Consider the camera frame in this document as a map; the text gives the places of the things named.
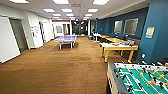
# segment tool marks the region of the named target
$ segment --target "ceiling light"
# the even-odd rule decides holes
[[[53,18],[58,19],[58,18],[60,18],[60,17],[53,17]]]
[[[69,17],[70,19],[75,19],[75,17]]]
[[[72,9],[61,9],[63,12],[72,12]]]
[[[69,4],[68,0],[53,0],[56,4]]]
[[[45,12],[55,12],[54,9],[43,9]]]
[[[86,14],[85,16],[92,16],[93,14]]]
[[[29,3],[26,0],[9,0],[9,1],[14,2],[14,3]]]
[[[74,16],[72,13],[71,14],[66,14],[67,16]]]
[[[90,17],[83,17],[84,19],[89,19]]]
[[[63,20],[63,19],[57,19],[57,20]]]
[[[97,12],[98,9],[89,9],[88,12]]]
[[[75,20],[75,19],[71,19],[71,20]]]
[[[61,16],[61,14],[52,14],[52,15],[54,15],[54,16]]]
[[[94,0],[93,4],[105,5],[109,0]]]

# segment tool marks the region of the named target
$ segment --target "blue wall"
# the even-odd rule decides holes
[[[146,38],[148,27],[155,27],[152,38]],[[152,0],[144,26],[137,62],[157,63],[168,58],[168,1]]]
[[[116,17],[98,19],[97,30],[99,33],[114,33],[115,21],[122,20],[123,21],[122,31],[121,33],[118,33],[118,35],[125,36],[125,34],[123,34],[125,20],[138,18],[138,26],[137,26],[137,31],[135,36],[141,36],[147,12],[148,12],[148,7],[140,10],[136,10],[133,12],[129,12],[126,14],[122,14]]]

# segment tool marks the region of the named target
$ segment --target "ceiling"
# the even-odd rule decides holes
[[[69,4],[58,5],[53,0],[27,0],[28,4],[15,4],[9,0],[0,0],[0,4],[17,8],[20,10],[27,10],[36,13],[39,16],[52,18],[54,13],[47,13],[43,11],[43,8],[52,8],[56,12],[60,13],[61,18],[69,20],[66,16],[67,13],[61,11],[61,9],[70,8],[75,18],[83,19],[87,14],[88,9],[99,9],[98,12],[92,13],[93,16],[90,19],[113,17],[116,15],[131,12],[137,9],[141,9],[149,6],[151,0],[109,0],[105,5],[93,5],[94,0],[69,0]],[[73,4],[80,4],[79,7],[73,6]]]

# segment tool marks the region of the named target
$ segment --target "window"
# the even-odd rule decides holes
[[[135,35],[138,24],[138,18],[125,21],[124,33]]]
[[[115,21],[114,32],[121,33],[122,21]]]

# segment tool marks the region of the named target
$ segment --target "air vent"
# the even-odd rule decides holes
[[[71,7],[81,7],[81,4],[71,4]]]

